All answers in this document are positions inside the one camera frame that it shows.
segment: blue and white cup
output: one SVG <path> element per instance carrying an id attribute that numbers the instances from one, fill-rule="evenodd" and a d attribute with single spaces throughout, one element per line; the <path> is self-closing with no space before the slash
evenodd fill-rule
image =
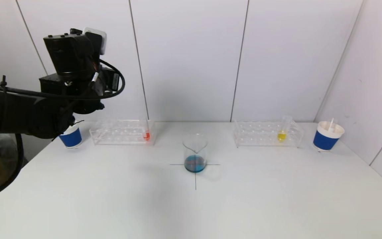
<path id="1" fill-rule="evenodd" d="M 68 129 L 59 137 L 66 148 L 74 148 L 82 142 L 81 132 L 79 131 L 79 126 L 77 124 L 68 127 Z"/>
<path id="2" fill-rule="evenodd" d="M 321 121 L 318 124 L 318 129 L 313 140 L 313 145 L 318 151 L 330 151 L 334 147 L 338 139 L 344 134 L 343 127 L 331 122 Z"/>

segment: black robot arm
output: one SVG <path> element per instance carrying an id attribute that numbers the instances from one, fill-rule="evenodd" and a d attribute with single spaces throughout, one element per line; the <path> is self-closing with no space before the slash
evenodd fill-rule
<path id="1" fill-rule="evenodd" d="M 38 138 L 55 138 L 74 124 L 73 112 L 89 114 L 104 108 L 101 99 L 120 94 L 123 75 L 99 58 L 105 33 L 70 29 L 70 34 L 44 38 L 55 74 L 41 77 L 41 92 L 0 84 L 0 133 L 25 133 Z M 103 68 L 100 63 L 110 67 Z"/>

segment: table surface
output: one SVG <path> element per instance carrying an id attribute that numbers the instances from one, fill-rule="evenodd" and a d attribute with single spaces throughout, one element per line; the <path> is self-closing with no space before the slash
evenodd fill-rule
<path id="1" fill-rule="evenodd" d="M 158 122 L 154 146 L 67 149 L 56 139 L 0 193 L 0 238 L 382 239 L 382 177 L 341 141 L 319 153 L 239 147 L 232 123 Z M 208 165 L 182 165 L 181 139 L 203 133 Z"/>

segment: blue liquid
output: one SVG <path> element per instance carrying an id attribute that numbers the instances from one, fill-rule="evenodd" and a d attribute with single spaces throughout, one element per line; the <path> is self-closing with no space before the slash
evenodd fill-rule
<path id="1" fill-rule="evenodd" d="M 184 166 L 188 171 L 198 173 L 206 167 L 206 162 L 198 155 L 191 155 L 185 159 Z"/>

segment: black wire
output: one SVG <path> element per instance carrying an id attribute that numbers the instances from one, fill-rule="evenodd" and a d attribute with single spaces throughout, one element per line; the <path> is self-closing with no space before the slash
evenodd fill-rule
<path id="1" fill-rule="evenodd" d="M 89 82 L 88 84 L 88 87 L 85 89 L 85 91 L 81 94 L 81 96 L 83 95 L 86 95 L 88 94 L 88 91 L 92 88 L 92 86 L 94 85 L 94 81 L 91 81 Z M 80 100 L 73 100 L 70 104 L 68 104 L 65 109 L 61 112 L 59 118 L 61 118 L 68 110 L 70 110 L 71 108 L 73 108 L 73 106 L 77 105 L 77 103 L 79 103 Z"/>
<path id="2" fill-rule="evenodd" d="M 77 121 L 77 122 L 74 123 L 73 125 L 75 125 L 75 124 L 77 124 L 77 123 L 80 123 L 80 122 L 83 122 L 83 121 L 85 121 L 85 120 L 83 119 L 83 120 L 81 120 L 81 121 Z"/>
<path id="3" fill-rule="evenodd" d="M 122 73 L 118 69 L 116 69 L 114 66 L 103 61 L 102 59 L 100 59 L 100 62 L 105 64 L 106 66 L 110 67 L 111 69 L 113 69 L 120 76 L 120 79 L 122 81 L 122 86 L 120 89 L 118 89 L 113 94 L 102 95 L 102 96 L 74 96 L 74 95 L 49 94 L 49 93 L 21 90 L 21 89 L 16 89 L 16 88 L 9 88 L 9 87 L 6 87 L 6 90 L 7 90 L 7 92 L 16 93 L 16 94 L 24 94 L 24 95 L 35 96 L 35 97 L 44 97 L 44 98 L 61 98 L 61 99 L 65 99 L 65 100 L 102 100 L 102 99 L 108 99 L 111 97 L 115 97 L 116 95 L 120 94 L 123 91 L 123 89 L 125 88 L 125 78 L 123 77 Z"/>
<path id="4" fill-rule="evenodd" d="M 8 178 L 8 180 L 6 180 L 6 182 L 0 186 L 0 192 L 4 190 L 8 185 L 10 185 L 16 179 L 17 175 L 19 175 L 20 170 L 22 169 L 22 166 L 23 166 L 23 157 L 24 157 L 23 141 L 22 141 L 22 135 L 19 133 L 16 134 L 16 142 L 17 142 L 17 165 L 16 165 L 16 168 L 14 169 L 14 172 Z"/>

